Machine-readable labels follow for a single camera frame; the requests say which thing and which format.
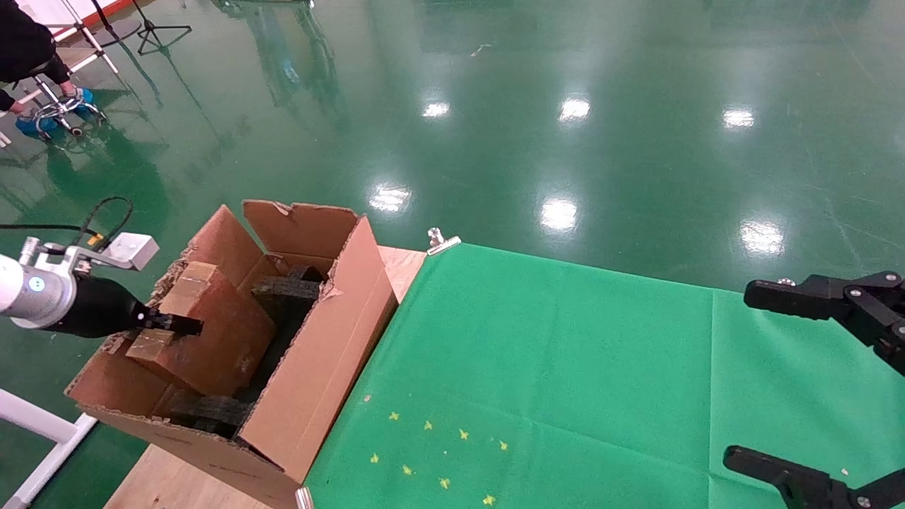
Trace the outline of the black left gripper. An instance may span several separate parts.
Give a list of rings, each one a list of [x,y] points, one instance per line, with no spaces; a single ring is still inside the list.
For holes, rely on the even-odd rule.
[[[46,329],[96,339],[144,325],[180,336],[199,336],[204,328],[198,319],[150,310],[116,281],[86,277],[76,280],[74,302],[65,316]]]

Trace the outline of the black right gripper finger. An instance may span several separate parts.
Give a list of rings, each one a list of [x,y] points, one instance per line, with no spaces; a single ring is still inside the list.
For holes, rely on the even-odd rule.
[[[823,471],[746,447],[727,447],[724,467],[772,484],[788,508],[894,508],[904,502],[904,470],[851,488]]]
[[[904,373],[904,283],[894,271],[853,280],[812,274],[795,284],[750,281],[744,303],[779,315],[838,322],[892,370]]]

